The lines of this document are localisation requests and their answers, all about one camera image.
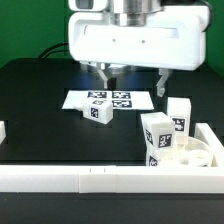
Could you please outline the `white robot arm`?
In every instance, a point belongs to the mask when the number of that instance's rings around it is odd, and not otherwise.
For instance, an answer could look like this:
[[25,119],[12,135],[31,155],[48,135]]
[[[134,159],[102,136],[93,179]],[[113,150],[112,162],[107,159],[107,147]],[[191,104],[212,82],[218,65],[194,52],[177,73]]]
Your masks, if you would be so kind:
[[107,82],[111,65],[159,70],[157,95],[174,70],[195,70],[205,60],[213,12],[206,0],[68,0],[71,56]]

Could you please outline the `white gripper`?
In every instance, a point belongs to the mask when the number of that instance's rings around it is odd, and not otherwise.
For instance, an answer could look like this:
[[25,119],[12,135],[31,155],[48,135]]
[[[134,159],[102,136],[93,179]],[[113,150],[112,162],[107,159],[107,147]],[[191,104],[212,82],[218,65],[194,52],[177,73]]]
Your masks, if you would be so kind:
[[108,88],[105,64],[160,68],[157,96],[173,70],[194,70],[205,60],[211,6],[205,0],[68,0],[71,56],[96,65]]

